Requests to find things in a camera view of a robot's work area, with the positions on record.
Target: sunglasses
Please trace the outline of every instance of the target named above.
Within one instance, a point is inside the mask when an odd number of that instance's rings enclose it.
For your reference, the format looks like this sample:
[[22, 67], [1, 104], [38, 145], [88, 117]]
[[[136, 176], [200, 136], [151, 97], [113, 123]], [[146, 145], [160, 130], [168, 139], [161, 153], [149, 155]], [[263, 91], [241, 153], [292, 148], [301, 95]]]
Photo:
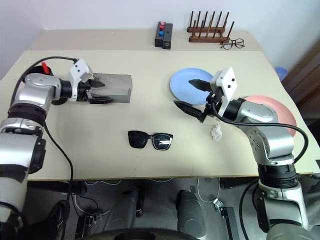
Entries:
[[155, 133], [149, 135], [144, 131], [129, 131], [129, 144], [136, 149], [143, 149], [148, 142], [148, 139], [152, 139], [152, 144], [157, 150], [168, 150], [170, 148], [173, 135], [168, 133]]

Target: sunglasses lens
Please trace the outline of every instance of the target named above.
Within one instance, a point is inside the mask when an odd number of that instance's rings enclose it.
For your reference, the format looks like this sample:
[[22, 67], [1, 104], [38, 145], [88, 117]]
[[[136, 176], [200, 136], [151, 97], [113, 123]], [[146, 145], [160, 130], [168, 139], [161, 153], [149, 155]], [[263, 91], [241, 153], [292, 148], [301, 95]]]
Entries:
[[156, 149], [167, 150], [172, 142], [172, 137], [165, 134], [155, 134], [153, 135], [153, 145]]
[[149, 135], [143, 131], [129, 131], [128, 137], [130, 146], [136, 149], [144, 148], [149, 139]]

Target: table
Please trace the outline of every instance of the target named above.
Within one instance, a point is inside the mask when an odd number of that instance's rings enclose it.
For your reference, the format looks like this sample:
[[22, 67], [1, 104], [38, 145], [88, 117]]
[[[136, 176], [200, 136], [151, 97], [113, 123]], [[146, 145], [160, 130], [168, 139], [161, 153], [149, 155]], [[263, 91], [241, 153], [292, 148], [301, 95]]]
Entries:
[[[173, 103], [170, 77], [183, 68], [201, 68], [215, 74], [233, 67], [238, 83], [235, 98], [266, 95], [285, 104], [297, 125], [309, 137], [309, 147], [296, 164], [298, 173], [319, 173], [315, 160], [320, 149], [290, 96], [282, 87], [259, 44], [247, 32], [233, 32], [245, 48], [224, 50], [218, 44], [189, 43], [189, 33], [173, 31], [172, 49], [153, 47], [154, 30], [54, 30], [41, 34], [30, 49], [0, 81], [0, 119], [7, 118], [14, 85], [31, 63], [47, 56], [83, 58], [95, 73], [132, 76], [131, 101], [107, 105], [67, 102], [51, 106], [47, 124], [55, 140], [74, 166], [74, 179], [100, 180], [160, 177], [241, 177], [257, 176], [249, 141], [234, 126], [221, 124], [222, 139], [214, 142], [210, 130], [216, 120], [207, 117], [201, 124]], [[53, 73], [66, 78], [71, 64], [50, 60]], [[129, 146], [128, 131], [173, 134], [169, 150]], [[67, 180], [70, 168], [59, 150], [47, 140], [43, 168], [29, 180]], [[294, 155], [303, 138], [294, 137]]]

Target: pink plate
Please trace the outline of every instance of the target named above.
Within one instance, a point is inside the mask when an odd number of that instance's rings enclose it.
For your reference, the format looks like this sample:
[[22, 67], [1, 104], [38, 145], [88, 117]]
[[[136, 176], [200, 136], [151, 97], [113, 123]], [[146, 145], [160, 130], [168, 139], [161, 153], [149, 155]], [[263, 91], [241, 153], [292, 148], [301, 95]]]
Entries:
[[[268, 96], [262, 96], [262, 95], [252, 95], [247, 96], [244, 98], [247, 101], [256, 103], [256, 104], [264, 104], [271, 108], [273, 108], [278, 115], [278, 121], [281, 124], [290, 124], [293, 126], [297, 126], [296, 119], [294, 115], [290, 112], [290, 110], [283, 105], [281, 102], [268, 97]], [[291, 128], [287, 128], [289, 133], [294, 137], [296, 135], [296, 130], [293, 130]]]

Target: black wire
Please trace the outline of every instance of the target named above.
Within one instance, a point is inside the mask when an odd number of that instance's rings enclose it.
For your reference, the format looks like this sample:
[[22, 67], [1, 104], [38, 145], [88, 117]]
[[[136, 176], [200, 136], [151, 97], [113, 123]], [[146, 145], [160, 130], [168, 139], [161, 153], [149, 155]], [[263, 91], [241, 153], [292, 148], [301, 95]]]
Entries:
[[99, 210], [99, 205], [98, 205], [98, 203], [97, 203], [96, 200], [94, 200], [93, 198], [90, 198], [90, 197], [87, 197], [87, 196], [81, 196], [81, 195], [79, 195], [79, 198], [88, 199], [88, 200], [91, 200], [92, 202], [94, 202], [94, 204], [95, 204], [95, 206], [96, 206], [96, 211], [98, 212], [98, 210]]
[[252, 192], [252, 204], [253, 204], [254, 209], [256, 211], [257, 211], [257, 205], [256, 205], [255, 195], [256, 195], [256, 191], [257, 191], [258, 187], [259, 187], [259, 184], [257, 183], [255, 188], [254, 188], [254, 190], [253, 190], [253, 192]]
[[78, 61], [77, 58], [71, 58], [71, 57], [65, 57], [65, 56], [48, 56], [48, 57], [44, 57], [38, 61], [36, 61], [34, 64], [32, 64], [27, 70], [24, 71], [24, 73], [20, 76], [20, 78], [18, 79], [17, 83], [15, 84], [13, 93], [12, 93], [12, 97], [11, 97], [11, 102], [10, 102], [10, 106], [14, 103], [16, 95], [17, 95], [17, 91], [18, 88], [20, 86], [20, 83], [25, 79], [26, 75], [30, 72], [30, 70], [32, 68], [34, 68], [35, 66], [37, 66], [39, 63], [49, 60], [49, 59], [64, 59], [64, 60], [71, 60], [74, 63], [76, 63]]
[[242, 195], [241, 195], [241, 198], [240, 198], [240, 203], [239, 203], [239, 218], [240, 218], [240, 225], [241, 225], [241, 229], [242, 229], [242, 232], [243, 232], [243, 235], [244, 235], [245, 240], [249, 240], [249, 238], [248, 238], [248, 235], [247, 235], [247, 232], [246, 232], [246, 228], [245, 228], [245, 225], [244, 225], [244, 219], [243, 219], [243, 214], [242, 214], [242, 206], [243, 206], [244, 198], [245, 198], [245, 195], [246, 195], [247, 191], [248, 191], [249, 188], [251, 188], [251, 186], [254, 185], [258, 180], [259, 180], [259, 178], [256, 178], [255, 180], [253, 180], [252, 182], [250, 182], [249, 185], [246, 186], [246, 188], [244, 189], [244, 191], [243, 191], [243, 193], [242, 193]]
[[5, 208], [7, 208], [7, 209], [10, 209], [11, 212], [14, 212], [17, 215], [21, 215], [21, 212], [15, 206], [13, 206], [10, 203], [7, 203], [5, 201], [0, 201], [0, 206], [3, 206]]
[[283, 127], [283, 128], [294, 129], [297, 132], [301, 133], [303, 136], [303, 139], [304, 139], [304, 145], [303, 145], [303, 148], [302, 148], [301, 152], [299, 153], [299, 155], [294, 159], [294, 163], [297, 163], [299, 161], [299, 159], [305, 154], [305, 152], [308, 148], [308, 144], [309, 144], [308, 136], [305, 133], [305, 131], [303, 131], [301, 128], [299, 128], [297, 126], [284, 124], [284, 123], [272, 123], [272, 122], [269, 122], [269, 123], [247, 123], [247, 122], [231, 121], [231, 120], [228, 120], [218, 114], [218, 111], [216, 109], [216, 105], [214, 103], [211, 104], [211, 108], [213, 110], [215, 117], [217, 117], [219, 120], [221, 120], [222, 122], [224, 122], [226, 124], [231, 124], [231, 125], [236, 125], [236, 126], [248, 126], [248, 127]]
[[[71, 195], [71, 190], [72, 190], [73, 180], [74, 180], [74, 166], [72, 165], [72, 162], [71, 162], [70, 158], [67, 156], [67, 154], [65, 153], [65, 151], [59, 146], [59, 144], [54, 140], [54, 138], [50, 134], [46, 122], [44, 122], [43, 127], [44, 127], [44, 129], [46, 131], [46, 134], [49, 136], [49, 138], [54, 143], [54, 145], [60, 150], [60, 152], [63, 154], [63, 156], [65, 157], [65, 159], [68, 161], [68, 163], [70, 165], [70, 181], [69, 181], [68, 192], [67, 192], [67, 195], [66, 195], [66, 202], [67, 202], [67, 205], [68, 205], [68, 203], [70, 201], [70, 195]], [[65, 213], [64, 213], [64, 223], [63, 223], [63, 229], [62, 229], [62, 235], [61, 235], [61, 239], [62, 240], [65, 238], [65, 234], [66, 234], [67, 219], [68, 219], [68, 211], [65, 211]]]
[[75, 200], [73, 197], [71, 197], [71, 199], [72, 199], [72, 204], [73, 204], [73, 208], [75, 210], [75, 213], [78, 215], [78, 217], [80, 217], [80, 214], [78, 213], [77, 208], [76, 208]]

